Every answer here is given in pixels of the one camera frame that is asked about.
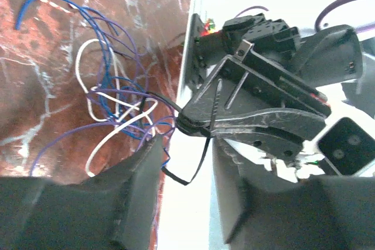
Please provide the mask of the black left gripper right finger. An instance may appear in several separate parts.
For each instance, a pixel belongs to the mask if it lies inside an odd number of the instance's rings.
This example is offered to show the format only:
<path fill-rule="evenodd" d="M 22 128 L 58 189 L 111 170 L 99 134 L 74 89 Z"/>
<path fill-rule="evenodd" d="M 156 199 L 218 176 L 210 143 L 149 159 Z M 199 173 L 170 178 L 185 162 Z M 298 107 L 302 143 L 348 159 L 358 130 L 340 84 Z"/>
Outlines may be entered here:
<path fill-rule="evenodd" d="M 373 249 L 374 179 L 286 181 L 213 142 L 225 244 L 231 249 Z"/>

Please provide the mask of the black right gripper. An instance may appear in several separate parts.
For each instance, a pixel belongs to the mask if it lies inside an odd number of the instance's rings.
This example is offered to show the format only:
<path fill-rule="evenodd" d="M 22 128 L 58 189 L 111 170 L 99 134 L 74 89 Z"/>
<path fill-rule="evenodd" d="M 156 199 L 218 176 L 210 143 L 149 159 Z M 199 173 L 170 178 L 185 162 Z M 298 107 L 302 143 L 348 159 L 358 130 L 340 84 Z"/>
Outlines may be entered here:
<path fill-rule="evenodd" d="M 264 14 L 233 18 L 202 38 L 207 66 L 215 68 L 178 115 L 184 133 L 251 145 L 291 162 L 331 114 L 327 99 L 291 68 L 300 46 L 297 28 Z"/>

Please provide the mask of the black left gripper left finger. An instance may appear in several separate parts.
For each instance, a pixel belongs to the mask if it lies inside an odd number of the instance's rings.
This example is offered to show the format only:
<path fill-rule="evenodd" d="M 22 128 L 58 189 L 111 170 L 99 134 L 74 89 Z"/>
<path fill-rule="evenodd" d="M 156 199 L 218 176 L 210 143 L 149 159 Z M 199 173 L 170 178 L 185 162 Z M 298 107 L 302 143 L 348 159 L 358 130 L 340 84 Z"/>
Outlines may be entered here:
<path fill-rule="evenodd" d="M 1 179 L 2 249 L 147 249 L 162 165 L 156 136 L 79 184 Z"/>

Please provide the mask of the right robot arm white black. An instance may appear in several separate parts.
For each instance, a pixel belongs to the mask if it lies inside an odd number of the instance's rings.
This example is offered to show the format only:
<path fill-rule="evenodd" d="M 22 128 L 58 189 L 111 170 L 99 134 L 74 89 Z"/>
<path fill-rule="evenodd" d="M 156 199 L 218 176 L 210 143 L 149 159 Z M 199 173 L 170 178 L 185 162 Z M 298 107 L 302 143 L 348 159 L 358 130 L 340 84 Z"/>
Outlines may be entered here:
<path fill-rule="evenodd" d="M 203 31 L 194 14 L 185 74 L 193 95 L 176 121 L 189 136 L 230 139 L 292 161 L 331 113 L 319 87 L 363 74 L 362 48 L 348 25 L 302 38 L 260 13 Z"/>

